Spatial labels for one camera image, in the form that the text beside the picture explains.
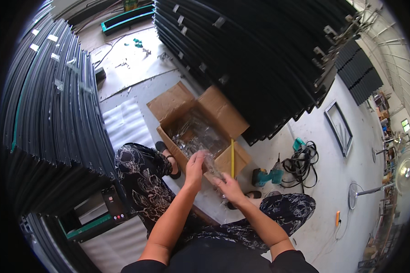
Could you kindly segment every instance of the box flap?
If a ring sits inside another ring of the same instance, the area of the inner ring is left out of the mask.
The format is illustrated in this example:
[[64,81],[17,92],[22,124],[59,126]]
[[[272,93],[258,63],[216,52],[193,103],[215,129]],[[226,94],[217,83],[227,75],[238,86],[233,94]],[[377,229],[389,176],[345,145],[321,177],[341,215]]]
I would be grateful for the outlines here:
[[147,103],[147,107],[162,124],[171,122],[172,113],[181,108],[190,108],[191,102],[195,100],[193,94],[182,82],[178,82],[169,90],[157,96]]
[[249,124],[216,86],[210,86],[197,100],[231,138],[238,138]]
[[176,146],[176,144],[171,140],[171,138],[164,132],[161,126],[158,126],[156,130],[163,139],[163,142],[167,146],[167,149],[169,149],[170,153],[173,155],[173,157],[175,157],[178,166],[185,173],[185,167],[187,165],[188,158],[183,154],[183,152],[178,148],[178,146]]
[[[234,142],[234,175],[251,162],[251,156],[237,143]],[[226,148],[216,159],[215,164],[220,172],[231,173],[231,147]]]

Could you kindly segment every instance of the window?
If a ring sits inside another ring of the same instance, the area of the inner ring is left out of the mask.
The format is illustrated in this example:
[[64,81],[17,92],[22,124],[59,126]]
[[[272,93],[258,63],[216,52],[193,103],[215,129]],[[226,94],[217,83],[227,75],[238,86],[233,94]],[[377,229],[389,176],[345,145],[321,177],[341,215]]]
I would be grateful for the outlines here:
[[404,129],[404,132],[407,132],[408,130],[410,130],[410,124],[408,123],[407,118],[401,121],[401,125],[402,125],[402,128]]

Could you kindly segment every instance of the black slipper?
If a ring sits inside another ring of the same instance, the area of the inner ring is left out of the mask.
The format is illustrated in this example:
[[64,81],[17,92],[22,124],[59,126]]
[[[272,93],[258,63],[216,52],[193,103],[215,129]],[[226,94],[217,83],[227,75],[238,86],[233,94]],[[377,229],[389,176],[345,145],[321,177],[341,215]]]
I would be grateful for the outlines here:
[[[258,191],[258,190],[250,191],[250,192],[248,192],[247,194],[245,194],[245,196],[247,196],[248,194],[253,194],[253,195],[254,195],[254,199],[259,199],[259,198],[261,198],[261,192]],[[230,210],[236,210],[236,209],[237,209],[231,202],[228,202],[226,205],[227,205],[228,209],[230,209]]]
[[[164,152],[164,150],[167,149],[167,146],[164,144],[164,142],[158,141],[158,142],[155,143],[155,148],[156,148],[159,152]],[[171,173],[169,174],[169,176],[170,176],[171,178],[173,178],[173,179],[178,179],[178,178],[180,178],[180,167],[179,167],[179,164],[178,164],[177,162],[176,162],[176,165],[178,166],[178,172],[175,173],[175,174],[171,174]]]

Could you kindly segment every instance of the black shirt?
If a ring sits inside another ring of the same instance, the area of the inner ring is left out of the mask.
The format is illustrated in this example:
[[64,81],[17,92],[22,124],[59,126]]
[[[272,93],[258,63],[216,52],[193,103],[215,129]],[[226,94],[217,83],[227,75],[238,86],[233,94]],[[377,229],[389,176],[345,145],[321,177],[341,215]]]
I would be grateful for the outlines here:
[[319,273],[305,261],[300,251],[284,251],[270,263],[257,251],[238,243],[204,238],[192,241],[173,255],[169,266],[154,260],[142,260],[121,270],[121,273],[132,272]]

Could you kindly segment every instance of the person's hand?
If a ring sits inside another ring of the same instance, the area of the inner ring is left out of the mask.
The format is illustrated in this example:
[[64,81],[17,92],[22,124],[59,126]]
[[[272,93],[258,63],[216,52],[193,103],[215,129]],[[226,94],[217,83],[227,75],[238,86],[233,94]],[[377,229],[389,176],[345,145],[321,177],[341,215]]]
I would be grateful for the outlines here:
[[219,190],[225,195],[226,199],[228,199],[235,206],[237,206],[243,201],[246,201],[246,197],[241,191],[238,181],[232,178],[226,172],[222,172],[222,175],[226,183],[225,181],[222,181],[221,179],[214,177],[213,184],[219,188]]
[[185,167],[185,187],[198,193],[202,187],[202,163],[204,161],[205,151],[194,153]]

